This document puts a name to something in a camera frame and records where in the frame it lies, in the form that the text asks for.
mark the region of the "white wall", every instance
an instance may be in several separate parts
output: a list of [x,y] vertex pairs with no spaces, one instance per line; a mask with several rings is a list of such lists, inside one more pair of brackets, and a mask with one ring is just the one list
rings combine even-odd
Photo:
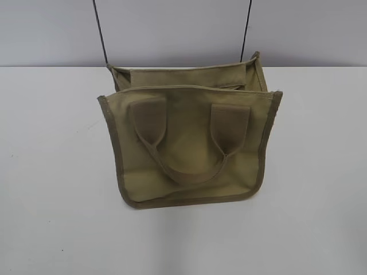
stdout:
[[0,66],[101,66],[91,0],[0,0]]
[[366,0],[254,0],[247,57],[265,66],[366,66]]
[[[248,0],[97,0],[110,63],[239,60]],[[366,0],[254,0],[246,57],[265,66],[367,65]],[[103,66],[92,0],[1,0],[0,66]]]

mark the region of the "canvas fabric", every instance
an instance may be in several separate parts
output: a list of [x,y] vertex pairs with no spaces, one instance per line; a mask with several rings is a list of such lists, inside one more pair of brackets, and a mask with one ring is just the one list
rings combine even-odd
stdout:
[[259,190],[282,92],[268,91],[258,52],[193,69],[108,68],[116,93],[98,101],[130,206],[239,201]]

